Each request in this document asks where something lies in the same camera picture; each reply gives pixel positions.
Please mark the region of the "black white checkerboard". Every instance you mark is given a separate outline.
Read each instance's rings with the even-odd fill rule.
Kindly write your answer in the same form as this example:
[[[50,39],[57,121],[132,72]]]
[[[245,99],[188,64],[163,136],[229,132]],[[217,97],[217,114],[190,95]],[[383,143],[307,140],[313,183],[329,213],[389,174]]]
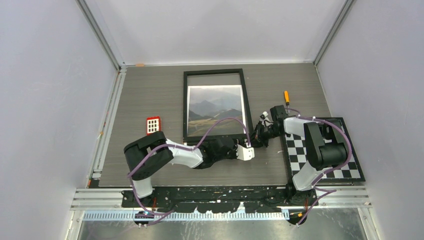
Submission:
[[[319,181],[324,183],[350,183],[364,182],[365,176],[359,161],[351,145],[347,126],[342,117],[324,117],[325,121],[337,126],[336,130],[326,123],[318,123],[312,126],[308,123],[301,127],[305,135],[284,134],[282,137],[285,160],[288,167],[288,176],[291,180],[301,170],[312,167],[316,171],[324,173]]]

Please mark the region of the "landscape photo print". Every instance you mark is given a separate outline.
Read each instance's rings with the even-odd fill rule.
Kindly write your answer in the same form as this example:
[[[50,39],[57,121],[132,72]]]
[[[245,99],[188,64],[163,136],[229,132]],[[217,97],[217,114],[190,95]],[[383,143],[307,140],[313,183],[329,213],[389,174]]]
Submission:
[[[249,127],[243,88],[233,85],[191,85],[187,88],[186,136],[240,135]]]

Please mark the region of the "black picture frame with photo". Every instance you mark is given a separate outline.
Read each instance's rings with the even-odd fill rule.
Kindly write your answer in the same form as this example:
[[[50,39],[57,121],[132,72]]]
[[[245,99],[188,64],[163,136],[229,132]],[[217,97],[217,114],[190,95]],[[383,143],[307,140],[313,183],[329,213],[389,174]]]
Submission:
[[[249,98],[247,93],[247,86],[245,83],[244,72],[241,68],[233,69],[213,69],[213,70],[192,70],[183,73],[183,127],[182,134],[184,142],[197,142],[201,137],[188,137],[187,136],[187,94],[189,86],[210,86],[210,85],[241,85],[244,94],[244,104],[246,110],[246,121],[248,128],[242,134],[225,134],[225,135],[211,135],[210,131],[223,119],[217,121],[214,125],[207,130],[207,139],[216,137],[230,136],[234,139],[245,139],[247,134],[253,132],[253,123],[251,117],[251,110]]]

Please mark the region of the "orange handled screwdriver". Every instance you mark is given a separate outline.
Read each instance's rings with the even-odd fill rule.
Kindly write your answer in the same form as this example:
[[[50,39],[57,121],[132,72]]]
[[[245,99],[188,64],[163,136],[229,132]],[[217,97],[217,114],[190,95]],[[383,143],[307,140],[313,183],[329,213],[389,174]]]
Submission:
[[[285,101],[285,106],[287,109],[287,112],[290,112],[289,106],[290,106],[290,95],[289,92],[287,90],[284,91],[284,101]]]

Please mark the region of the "brown fibreboard backing board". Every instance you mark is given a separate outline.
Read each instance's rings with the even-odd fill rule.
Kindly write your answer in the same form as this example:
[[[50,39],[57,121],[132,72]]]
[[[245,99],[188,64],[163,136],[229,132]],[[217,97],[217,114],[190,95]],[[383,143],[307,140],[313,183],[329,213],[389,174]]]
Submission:
[[[211,142],[210,140],[206,140],[206,141],[203,141],[200,145],[208,145],[210,142]],[[186,146],[197,146],[199,143],[194,141],[189,141],[189,142],[184,142],[183,144]]]

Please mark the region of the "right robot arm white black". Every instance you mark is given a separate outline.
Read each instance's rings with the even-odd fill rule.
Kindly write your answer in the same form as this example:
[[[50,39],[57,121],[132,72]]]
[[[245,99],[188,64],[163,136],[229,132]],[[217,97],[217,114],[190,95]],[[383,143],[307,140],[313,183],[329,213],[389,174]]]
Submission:
[[[277,105],[260,116],[250,142],[254,148],[268,147],[270,139],[282,137],[300,137],[305,147],[306,163],[285,186],[285,200],[291,205],[312,198],[319,180],[347,165],[353,155],[338,119],[289,116],[284,105]]]

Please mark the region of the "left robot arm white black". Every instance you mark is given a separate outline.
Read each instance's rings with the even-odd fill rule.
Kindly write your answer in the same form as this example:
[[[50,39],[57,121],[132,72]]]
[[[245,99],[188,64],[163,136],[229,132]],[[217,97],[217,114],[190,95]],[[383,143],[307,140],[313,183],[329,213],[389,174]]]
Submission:
[[[151,176],[167,164],[207,169],[219,161],[237,159],[240,149],[241,146],[228,136],[207,140],[196,147],[173,142],[162,131],[131,142],[124,147],[123,153],[135,189],[134,200],[141,207],[148,207],[153,202]]]

